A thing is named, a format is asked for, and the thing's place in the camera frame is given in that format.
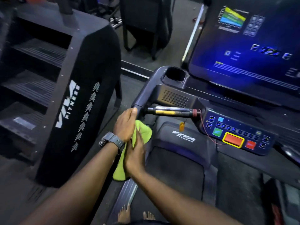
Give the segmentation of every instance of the red cord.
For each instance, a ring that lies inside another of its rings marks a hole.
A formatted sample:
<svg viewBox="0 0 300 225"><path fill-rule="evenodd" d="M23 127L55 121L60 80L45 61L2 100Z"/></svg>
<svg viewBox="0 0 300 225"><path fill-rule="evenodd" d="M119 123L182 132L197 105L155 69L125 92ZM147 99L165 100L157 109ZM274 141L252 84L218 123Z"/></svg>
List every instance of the red cord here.
<svg viewBox="0 0 300 225"><path fill-rule="evenodd" d="M204 127L204 123L203 123L203 121L202 121L202 113L201 113L201 110L200 110L200 119L201 119L201 123L202 123L203 129L204 129L206 135L212 140L213 143L218 144L217 142L215 142L215 141L207 134L206 129L205 129L205 127Z"/></svg>

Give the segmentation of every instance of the black watch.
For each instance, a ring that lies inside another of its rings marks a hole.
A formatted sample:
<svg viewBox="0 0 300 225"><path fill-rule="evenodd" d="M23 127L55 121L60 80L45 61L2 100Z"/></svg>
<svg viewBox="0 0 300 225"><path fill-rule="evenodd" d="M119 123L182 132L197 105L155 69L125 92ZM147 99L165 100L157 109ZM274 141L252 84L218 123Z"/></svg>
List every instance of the black watch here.
<svg viewBox="0 0 300 225"><path fill-rule="evenodd" d="M103 147L107 142L112 142L117 145L119 153L123 151L123 146L125 143L112 132L108 132L104 135L104 137L101 138L101 140L99 141L99 146Z"/></svg>

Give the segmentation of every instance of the red button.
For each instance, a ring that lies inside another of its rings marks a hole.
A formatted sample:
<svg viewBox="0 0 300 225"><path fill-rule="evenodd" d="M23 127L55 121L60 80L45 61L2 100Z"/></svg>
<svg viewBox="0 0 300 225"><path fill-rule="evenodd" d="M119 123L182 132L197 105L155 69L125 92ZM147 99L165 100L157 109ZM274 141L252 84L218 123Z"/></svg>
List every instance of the red button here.
<svg viewBox="0 0 300 225"><path fill-rule="evenodd" d="M248 140L245 147L254 150L256 143L254 141Z"/></svg>
<svg viewBox="0 0 300 225"><path fill-rule="evenodd" d="M240 147L243 143L243 139L242 138L239 138L237 136L233 136L231 134L228 134L226 135L224 141L228 142L228 143L231 143L233 145L236 145L238 147Z"/></svg>

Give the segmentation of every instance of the person's hand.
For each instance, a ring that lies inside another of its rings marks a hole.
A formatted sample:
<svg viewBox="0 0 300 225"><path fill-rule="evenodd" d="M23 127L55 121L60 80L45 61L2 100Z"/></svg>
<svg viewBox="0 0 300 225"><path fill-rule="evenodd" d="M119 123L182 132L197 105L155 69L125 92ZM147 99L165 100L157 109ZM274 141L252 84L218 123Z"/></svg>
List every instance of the person's hand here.
<svg viewBox="0 0 300 225"><path fill-rule="evenodd" d="M125 170L131 177L145 170L145 155L144 142L141 133L137 130L134 148L132 148L132 142L129 140L124 158Z"/></svg>
<svg viewBox="0 0 300 225"><path fill-rule="evenodd" d="M135 129L135 119L137 118L137 108L125 110L117 119L113 133L123 142L131 139Z"/></svg>

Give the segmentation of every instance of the green towel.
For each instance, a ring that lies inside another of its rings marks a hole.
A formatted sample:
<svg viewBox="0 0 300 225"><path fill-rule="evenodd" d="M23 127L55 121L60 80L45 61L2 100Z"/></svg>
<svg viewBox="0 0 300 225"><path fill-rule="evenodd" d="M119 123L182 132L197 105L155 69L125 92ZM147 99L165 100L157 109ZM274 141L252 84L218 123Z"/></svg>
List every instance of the green towel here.
<svg viewBox="0 0 300 225"><path fill-rule="evenodd" d="M135 126L136 126L136 129L138 129L140 131L144 144L147 143L151 138L152 130L139 120L135 121ZM134 147L135 140L137 137L136 129L134 130L133 135L132 135L132 146L133 147ZM123 167L123 161L124 161L126 147L127 147L127 145L125 145L125 149L122 151L118 166L112 176L113 179L116 181L125 181L127 178L125 171L124 171L124 167Z"/></svg>

